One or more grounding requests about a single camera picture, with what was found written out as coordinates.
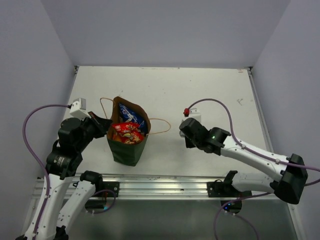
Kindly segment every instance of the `rope handle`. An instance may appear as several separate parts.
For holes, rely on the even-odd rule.
[[[170,124],[167,120],[164,120],[164,119],[162,119],[162,118],[149,118],[149,120],[160,120],[160,121],[164,121],[164,122],[166,122],[166,123],[169,125],[169,129],[167,129],[167,130],[165,130],[165,131],[158,131],[158,132],[148,133],[147,135],[163,134],[163,133],[168,132],[168,131],[171,129],[171,124]]]
[[[103,110],[103,112],[104,112],[105,118],[106,118],[106,119],[108,119],[108,117],[107,117],[107,113],[106,113],[106,110],[105,110],[105,107],[104,107],[104,105],[102,104],[102,99],[106,99],[106,100],[110,100],[110,101],[112,101],[112,102],[113,102],[113,108],[115,108],[116,103],[115,103],[115,101],[113,101],[111,98],[107,98],[107,97],[100,97],[100,104],[101,104],[102,110]]]

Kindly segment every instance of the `bag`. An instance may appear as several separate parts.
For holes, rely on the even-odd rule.
[[[103,109],[103,112],[105,114],[105,117],[107,118],[107,114],[105,111],[105,108],[102,104],[102,99],[107,99],[113,101],[113,109],[112,109],[112,116],[111,120],[113,121],[113,124],[118,124],[121,122],[121,117],[120,117],[120,111],[119,111],[119,103],[122,105],[126,106],[130,110],[134,111],[136,114],[140,115],[144,121],[146,122],[147,126],[147,133],[146,136],[144,137],[143,141],[137,144],[125,144],[120,141],[115,141],[113,140],[113,135],[116,132],[114,128],[109,128],[108,133],[107,133],[107,141],[110,146],[112,155],[113,155],[113,160],[117,163],[121,163],[127,166],[135,166],[137,165],[147,142],[148,136],[149,135],[154,135],[154,134],[159,134],[159,133],[165,133],[171,129],[171,125],[169,122],[166,120],[160,119],[160,118],[148,118],[147,113],[143,110],[142,107],[140,107],[137,104],[134,104],[132,102],[129,102],[119,96],[115,97],[113,100],[110,98],[106,97],[101,97],[100,98],[100,103]],[[169,129],[161,132],[155,132],[155,133],[150,133],[151,130],[151,123],[150,120],[161,120],[165,121],[169,125]]]

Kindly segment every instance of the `red connector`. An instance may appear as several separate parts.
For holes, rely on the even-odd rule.
[[[184,111],[183,111],[183,114],[184,114],[185,117],[189,117],[189,114],[190,114],[189,108],[185,108]]]

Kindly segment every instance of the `gray wall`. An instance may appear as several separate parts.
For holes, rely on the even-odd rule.
[[[42,0],[76,65],[253,66],[290,0]]]
[[[291,0],[253,68],[274,149],[320,168],[320,2]],[[319,178],[309,171],[309,181]],[[308,240],[319,239],[320,184],[304,190],[298,209]]]
[[[37,176],[43,176],[22,138],[26,115],[45,104],[66,104],[74,68],[39,0],[0,2],[0,238],[19,236]],[[43,161],[64,110],[30,119],[27,135]]]

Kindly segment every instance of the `blue snack bag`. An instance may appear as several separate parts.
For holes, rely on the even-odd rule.
[[[131,122],[131,123],[136,123],[139,124],[138,129],[145,135],[148,132],[148,127],[146,124],[146,121],[132,111],[131,109],[127,108],[125,105],[119,103],[119,111],[120,111],[120,116],[122,117],[123,122]]]

